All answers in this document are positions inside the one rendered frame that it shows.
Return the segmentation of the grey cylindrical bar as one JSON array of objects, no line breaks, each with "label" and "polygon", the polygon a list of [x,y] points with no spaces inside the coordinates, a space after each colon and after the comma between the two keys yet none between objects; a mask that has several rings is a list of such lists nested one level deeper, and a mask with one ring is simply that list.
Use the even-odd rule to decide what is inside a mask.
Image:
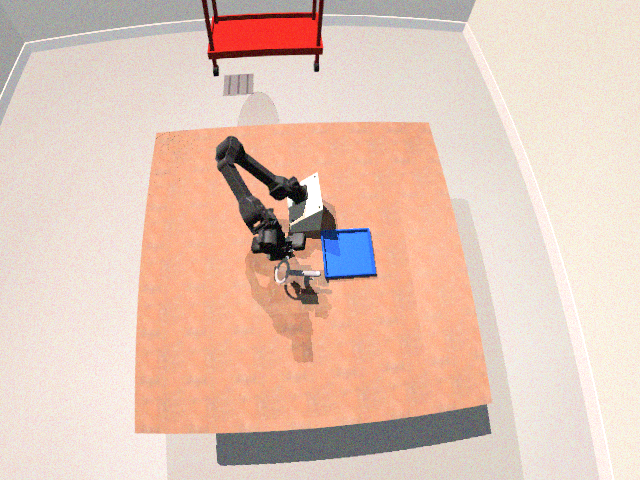
[{"label": "grey cylindrical bar", "polygon": [[319,271],[303,271],[303,270],[290,270],[289,276],[304,276],[304,285],[309,285],[309,280],[315,280],[310,277],[320,277],[321,273]]}]

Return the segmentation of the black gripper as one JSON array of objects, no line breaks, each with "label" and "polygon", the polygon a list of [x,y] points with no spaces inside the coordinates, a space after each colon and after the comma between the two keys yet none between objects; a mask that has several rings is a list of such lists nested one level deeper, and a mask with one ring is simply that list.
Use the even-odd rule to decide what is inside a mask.
[{"label": "black gripper", "polygon": [[[294,233],[293,236],[287,236],[285,238],[285,232],[282,232],[282,225],[280,225],[280,231],[278,232],[278,238],[284,241],[285,246],[288,248],[288,256],[291,258],[291,252],[302,251],[305,249],[306,245],[306,235],[305,233]],[[252,241],[251,250],[254,254],[259,254],[261,251],[259,250],[258,244],[259,236],[255,236]]]}]

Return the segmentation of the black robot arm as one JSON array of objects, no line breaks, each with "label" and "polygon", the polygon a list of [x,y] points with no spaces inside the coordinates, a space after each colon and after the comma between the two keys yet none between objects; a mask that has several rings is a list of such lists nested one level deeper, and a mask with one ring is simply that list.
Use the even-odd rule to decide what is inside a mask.
[{"label": "black robot arm", "polygon": [[[251,194],[234,163],[265,184],[270,196],[278,201],[288,196],[296,205],[303,202],[308,199],[307,184],[301,185],[294,176],[287,179],[275,175],[245,152],[243,143],[234,136],[226,137],[216,146],[215,160],[217,170],[222,173],[237,199],[243,221],[253,235],[259,234],[259,250],[266,254],[270,261],[280,261],[288,256],[288,248],[285,247],[284,241],[278,238],[280,225],[273,208],[265,208],[260,198]],[[255,227],[259,221],[260,224]]]}]

